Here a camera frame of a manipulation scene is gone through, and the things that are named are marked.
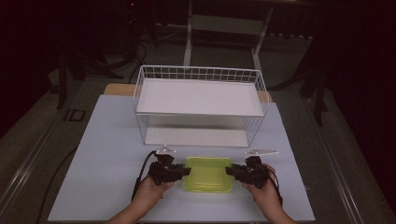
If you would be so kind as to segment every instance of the black object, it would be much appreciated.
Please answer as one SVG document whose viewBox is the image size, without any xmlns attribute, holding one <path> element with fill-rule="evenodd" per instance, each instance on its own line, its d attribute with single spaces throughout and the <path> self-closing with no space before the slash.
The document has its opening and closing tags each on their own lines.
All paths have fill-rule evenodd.
<svg viewBox="0 0 396 224">
<path fill-rule="evenodd" d="M 183 175 L 189 175 L 191 168 L 185 168 L 184 164 L 172 164 L 174 158 L 170 155 L 158 155 L 157 161 L 149 166 L 148 174 L 151 175 L 155 185 L 162 183 L 175 182 L 180 180 Z"/>
<path fill-rule="evenodd" d="M 233 175 L 235 180 L 261 189 L 270 177 L 268 168 L 262 165 L 262 160 L 258 156 L 247 158 L 245 163 L 247 165 L 232 164 L 231 167 L 225 167 L 225 172 L 227 175 Z"/>
<path fill-rule="evenodd" d="M 43 201 L 41 202 L 40 205 L 40 211 L 38 213 L 37 219 L 35 220 L 35 223 L 38 224 L 40 223 L 40 220 L 43 216 L 43 212 L 44 212 L 44 206 L 46 205 L 46 201 L 47 198 L 49 196 L 50 193 L 50 189 L 52 187 L 53 181 L 55 179 L 55 177 L 59 174 L 59 170 L 61 170 L 61 168 L 64 166 L 64 163 L 72 156 L 76 153 L 77 151 L 77 147 L 75 147 L 73 150 L 71 150 L 65 157 L 64 159 L 61 161 L 61 163 L 58 165 L 58 167 L 56 168 L 55 172 L 53 173 L 52 177 L 50 178 L 50 181 L 46 187 L 46 192 L 44 193 L 44 197 L 43 197 Z"/>
<path fill-rule="evenodd" d="M 83 121 L 86 111 L 78 109 L 68 109 L 64 116 L 64 121 Z"/>
</svg>

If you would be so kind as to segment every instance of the table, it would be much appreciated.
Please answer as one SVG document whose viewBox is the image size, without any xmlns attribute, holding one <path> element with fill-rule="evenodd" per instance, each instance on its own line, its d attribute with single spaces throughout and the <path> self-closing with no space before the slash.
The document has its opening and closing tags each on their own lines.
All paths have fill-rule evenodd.
<svg viewBox="0 0 396 224">
<path fill-rule="evenodd" d="M 81 139 L 49 221 L 104 221 L 131 199 L 142 163 L 156 146 L 145 146 L 134 118 L 133 86 L 110 84 L 101 95 Z M 289 140 L 276 104 L 250 148 L 173 147 L 175 163 L 190 156 L 225 157 L 242 164 L 252 147 L 277 149 L 262 157 L 276 168 L 284 209 L 297 220 L 314 220 Z M 265 221 L 251 195 L 236 181 L 230 193 L 193 193 L 177 181 L 142 222 L 258 222 Z"/>
</svg>

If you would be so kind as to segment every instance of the metal bar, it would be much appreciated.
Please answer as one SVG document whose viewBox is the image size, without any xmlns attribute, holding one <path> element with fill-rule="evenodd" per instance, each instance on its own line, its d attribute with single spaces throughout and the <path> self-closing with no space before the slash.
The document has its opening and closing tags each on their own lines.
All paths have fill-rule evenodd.
<svg viewBox="0 0 396 224">
<path fill-rule="evenodd" d="M 3 223 L 4 219 L 7 216 L 7 211 L 10 209 L 18 194 L 21 192 L 24 184 L 28 180 L 30 174 L 35 169 L 37 162 L 39 161 L 42 153 L 44 152 L 45 145 L 50 139 L 52 131 L 56 127 L 57 123 L 64 118 L 64 114 L 67 113 L 67 108 L 73 102 L 80 87 L 81 82 L 78 82 L 77 89 L 70 91 L 72 92 L 71 97 L 66 100 L 63 108 L 55 113 L 50 123 L 47 125 L 43 133 L 35 142 L 35 145 L 33 146 L 29 155 L 22 163 L 22 165 L 18 168 L 11 182 L 8 184 L 7 189 L 0 198 L 0 223 Z"/>
<path fill-rule="evenodd" d="M 268 24 L 270 23 L 273 11 L 274 11 L 274 8 L 270 7 L 268 9 L 267 15 L 265 16 L 265 21 L 262 22 L 262 29 L 260 30 L 260 34 L 259 34 L 259 41 L 257 42 L 256 48 L 253 51 L 253 53 L 255 55 L 258 55 L 260 52 L 260 49 L 262 48 L 262 41 L 264 40 L 265 35 L 267 33 Z"/>
<path fill-rule="evenodd" d="M 358 206 L 355 203 L 355 200 L 349 189 L 349 185 L 347 184 L 344 178 L 344 175 L 341 171 L 338 161 L 335 158 L 334 153 L 332 152 L 332 147 L 330 146 L 329 141 L 326 138 L 326 134 L 323 132 L 323 129 L 317 125 L 317 122 L 315 120 L 314 114 L 311 109 L 312 102 L 310 100 L 304 101 L 304 106 L 305 109 L 308 111 L 309 118 L 314 124 L 314 127 L 316 127 L 316 131 L 321 139 L 321 144 L 325 148 L 326 161 L 329 164 L 330 172 L 332 173 L 332 178 L 334 179 L 335 186 L 337 187 L 341 200 L 343 201 L 349 220 L 353 224 L 363 224 L 364 222 L 361 217 L 361 213 L 358 209 Z"/>
<path fill-rule="evenodd" d="M 184 66 L 190 66 L 191 63 L 191 20 L 192 20 L 192 0 L 189 1 L 189 17 L 187 20 L 187 44 L 186 44 L 186 51 L 184 52 Z"/>
</svg>

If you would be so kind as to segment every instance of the person's hand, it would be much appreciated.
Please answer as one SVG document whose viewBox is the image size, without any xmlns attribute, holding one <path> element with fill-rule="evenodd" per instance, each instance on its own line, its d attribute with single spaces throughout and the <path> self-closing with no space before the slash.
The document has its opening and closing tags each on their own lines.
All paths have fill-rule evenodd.
<svg viewBox="0 0 396 224">
<path fill-rule="evenodd" d="M 266 166 L 270 171 L 275 173 L 275 169 L 272 166 L 268 164 L 263 164 L 263 166 Z M 275 180 L 272 172 L 270 172 L 270 177 Z M 269 221 L 273 223 L 295 223 L 283 210 L 275 186 L 270 180 L 261 189 L 257 189 L 254 185 L 246 183 L 242 183 L 242 186 L 252 194 L 253 201 L 259 206 L 262 214 Z"/>
<path fill-rule="evenodd" d="M 137 189 L 132 203 L 138 204 L 142 217 L 163 198 L 166 190 L 174 186 L 174 182 L 163 183 L 156 186 L 151 176 L 144 180 Z"/>
<path fill-rule="evenodd" d="M 132 202 L 124 210 L 112 217 L 107 224 L 136 223 L 136 221 L 144 217 L 163 198 L 163 194 L 173 185 L 174 182 L 169 182 L 156 186 L 149 176 L 140 183 Z"/>
</svg>

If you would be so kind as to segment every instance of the dark background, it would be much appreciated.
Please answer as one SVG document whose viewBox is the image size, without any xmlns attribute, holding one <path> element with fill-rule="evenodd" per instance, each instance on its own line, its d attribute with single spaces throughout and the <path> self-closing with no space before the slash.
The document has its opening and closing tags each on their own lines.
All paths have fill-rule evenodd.
<svg viewBox="0 0 396 224">
<path fill-rule="evenodd" d="M 112 1 L 114 5 L 109 7 L 108 1 L 1 1 L 0 137 L 51 88 L 47 75 L 58 67 L 60 36 L 67 36 L 76 48 L 96 59 L 103 56 L 103 48 L 119 47 L 117 27 L 125 23 L 121 2 Z M 212 6 L 211 12 L 234 15 L 241 1 L 227 2 L 228 7 Z M 315 36 L 304 63 L 308 67 L 325 64 L 328 68 L 326 86 L 333 91 L 395 212 L 395 4 L 393 1 L 309 3 L 344 7 L 334 11 L 326 7 L 277 5 L 269 31 L 284 34 L 286 38 Z M 163 0 L 155 6 L 157 22 L 186 23 L 187 1 Z M 244 7 L 252 10 L 249 17 L 259 18 L 267 6 L 245 4 Z M 207 5 L 198 7 L 203 12 L 208 9 Z M 247 15 L 244 10 L 238 14 Z M 98 35 L 98 31 L 106 29 L 111 31 L 107 32 L 108 36 Z"/>
</svg>

